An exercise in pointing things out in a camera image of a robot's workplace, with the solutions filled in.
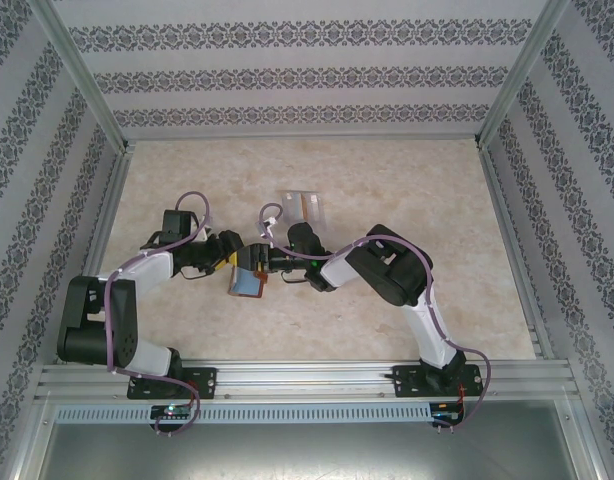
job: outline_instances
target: black mounting bracket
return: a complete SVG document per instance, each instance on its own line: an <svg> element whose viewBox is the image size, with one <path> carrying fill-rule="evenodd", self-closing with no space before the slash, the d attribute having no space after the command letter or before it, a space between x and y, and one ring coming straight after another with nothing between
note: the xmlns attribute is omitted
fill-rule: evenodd
<svg viewBox="0 0 614 480"><path fill-rule="evenodd" d="M218 370L210 367L183 368L181 381L190 384L201 400L212 400L216 393ZM185 387L159 380L129 379L127 398L130 400L189 400L191 393Z"/></svg>
<svg viewBox="0 0 614 480"><path fill-rule="evenodd" d="M464 396L478 397L483 391L483 379L477 365L464 365L451 383L439 387L428 381L428 369L422 365L394 365L391 369L397 398L457 397L460 387Z"/></svg>

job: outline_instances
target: marble floor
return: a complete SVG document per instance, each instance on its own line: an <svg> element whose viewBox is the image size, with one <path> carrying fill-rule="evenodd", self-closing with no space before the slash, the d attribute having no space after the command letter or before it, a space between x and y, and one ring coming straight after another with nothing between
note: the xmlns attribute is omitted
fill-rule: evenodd
<svg viewBox="0 0 614 480"><path fill-rule="evenodd" d="M260 207L282 190L320 192L334 251L383 223L434 261L437 299L458 343L493 359L534 351L473 140L239 139L139 142L102 271L133 256L189 190L212 227L260 241ZM200 200L183 207L203 212ZM333 293L270 276L261 299L227 294L230 269L180 276L138 305L140 335L183 358L416 359L399 309L358 280Z"/></svg>

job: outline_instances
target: beige surface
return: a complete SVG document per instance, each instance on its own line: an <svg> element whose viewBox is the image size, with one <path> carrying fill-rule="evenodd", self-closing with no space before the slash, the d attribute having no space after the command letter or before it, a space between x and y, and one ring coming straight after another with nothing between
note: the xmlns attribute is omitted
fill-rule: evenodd
<svg viewBox="0 0 614 480"><path fill-rule="evenodd" d="M279 190L321 192L331 250L383 223L432 257L451 335L492 358L534 358L473 140L215 140L138 143L104 259L109 271L188 190L216 232L260 241L254 222ZM202 214L202 202L185 200ZM139 303L141 336L184 358L415 359L399 310L361 280L333 293L272 276L262 299L227 295L227 268L180 276Z"/></svg>

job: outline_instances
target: patterned wallpaper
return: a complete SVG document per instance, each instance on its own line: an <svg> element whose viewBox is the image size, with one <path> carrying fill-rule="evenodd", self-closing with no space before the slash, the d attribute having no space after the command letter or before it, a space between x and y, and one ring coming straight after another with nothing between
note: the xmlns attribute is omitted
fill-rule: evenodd
<svg viewBox="0 0 614 480"><path fill-rule="evenodd" d="M55 5L125 135L141 139L474 134L544 3Z"/></svg>
<svg viewBox="0 0 614 480"><path fill-rule="evenodd" d="M571 2L490 153L614 478L614 0Z"/></svg>
<svg viewBox="0 0 614 480"><path fill-rule="evenodd" d="M27 3L0 0L0 474L53 359L114 161Z"/></svg>

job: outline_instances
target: purple cable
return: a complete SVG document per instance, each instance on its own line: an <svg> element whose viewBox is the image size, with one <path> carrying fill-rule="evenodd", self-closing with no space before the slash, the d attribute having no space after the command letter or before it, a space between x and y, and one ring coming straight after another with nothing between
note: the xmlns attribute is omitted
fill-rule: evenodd
<svg viewBox="0 0 614 480"><path fill-rule="evenodd" d="M180 203L183 201L183 199L185 199L186 197L190 195L199 196L200 198L203 199L203 202L205 202L205 217L203 218L202 222L200 222L200 224L198 225L198 228L196 228L196 230L192 232L189 236L183 238L182 240L174 242L171 245L165 245L164 247L142 252L140 255L136 255L134 258L127 260L119 268L114 270L114 272L112 272L111 275L109 275L109 278L107 279L107 283L105 284L105 294L103 298L103 303L105 305L105 336L106 336L106 341L107 341L107 371L108 372L113 371L114 373L121 373L123 375L128 375L130 377L146 378L149 380L158 380L161 382L173 383L174 385L185 387L187 390L189 390L194 395L196 399L196 411L194 412L194 415L192 416L192 418L187 423L185 423L183 426L181 426L178 430L174 432L168 432L167 436L169 437L173 435L178 435L179 433L184 432L196 421L196 419L198 418L198 415L200 414L200 395L198 391L195 388L193 388L191 385L185 382L182 382L180 380L176 380L174 378L158 377L156 375L146 375L146 374L130 372L128 370L122 370L122 369L114 370L113 324L112 324L112 318L111 318L111 285L113 282L116 281L116 279L118 278L118 275L120 275L124 269L131 267L132 265L142 260L143 258L151 257L152 255L155 255L157 253L166 252L176 247L180 247L181 245L191 242L198 236L198 234L202 231L202 229L207 224L207 221L209 220L209 216L210 216L209 200L201 192L196 192L196 191L187 192L181 195L181 197L176 202L176 210L178 210L178 207L180 207ZM156 433L160 435L161 433L164 433L164 432L161 432L158 429L159 423L160 423L160 418L156 419L156 425L155 425Z"/></svg>
<svg viewBox="0 0 614 480"><path fill-rule="evenodd" d="M265 224L263 222L263 217L265 215L265 210L267 210L270 207L280 207L280 205L278 205L277 203L268 203L264 205L263 208L260 209L260 213L258 215L258 221L260 222L260 226L265 232L266 236L268 236L270 232L267 229L267 227L265 227ZM280 215L282 215L282 207L280 208L280 213L278 214L276 219L280 218ZM429 263L427 262L427 259L421 253L421 251L418 250L418 248L416 248L414 245L409 243L407 240L403 240L402 238L398 238L398 237L392 237L391 235L369 235L369 236L360 238L356 240L355 242L350 243L346 247L341 248L340 250L338 250L335 253L332 253L331 255L305 255L302 253L292 252L291 250L285 247L282 247L278 244L276 244L276 248L278 248L281 252L286 253L287 255L297 257L297 258L304 258L306 260L330 260L334 257L344 254L345 252L347 252L348 250L351 250L352 248L359 247L363 243L375 241L375 240L384 240L384 241L395 242L400 245L403 245L404 247L407 247L409 250L411 250L419 258L419 260L423 264L423 267L425 268L425 274L427 275L427 288L425 289L425 300L427 301L427 305L429 306L429 313L431 314L431 320L434 324L434 328L438 332L438 335L440 335L440 338L443 339L443 341L447 343L447 345L449 345L450 347L455 348L456 350L462 350L463 352L473 353L475 355L478 355L485 362L485 367L487 370L487 378L485 379L483 391L480 394L480 397L478 397L478 401L476 402L476 405L474 405L474 408L472 409L471 413L462 422L460 422L458 425L454 427L454 429L461 428L465 423L467 423L469 419L471 419L474 416L474 414L478 411L478 409L482 405L483 400L485 399L485 395L487 394L487 390L489 389L489 383L491 382L491 362L489 361L489 358L487 357L487 355L485 355L480 350L476 350L475 348L461 347L460 345L457 345L451 339L449 339L447 335L445 334L445 332L443 332L443 329L440 327L440 323L438 322L438 318L436 317L436 312L434 311L434 307L431 302L431 285L434 281L434 277L431 274L431 268L429 267Z"/></svg>

